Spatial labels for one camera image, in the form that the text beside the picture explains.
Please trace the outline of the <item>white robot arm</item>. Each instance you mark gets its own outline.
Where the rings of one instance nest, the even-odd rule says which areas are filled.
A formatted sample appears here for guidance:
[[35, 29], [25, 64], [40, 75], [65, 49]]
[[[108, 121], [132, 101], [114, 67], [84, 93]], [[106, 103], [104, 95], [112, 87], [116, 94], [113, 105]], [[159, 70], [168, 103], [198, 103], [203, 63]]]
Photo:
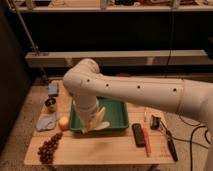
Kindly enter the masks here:
[[126, 101], [168, 113], [182, 114], [205, 124], [211, 145], [204, 171], [213, 171], [213, 83], [187, 79], [105, 76], [92, 59], [83, 59], [63, 77], [85, 133], [103, 120], [99, 96]]

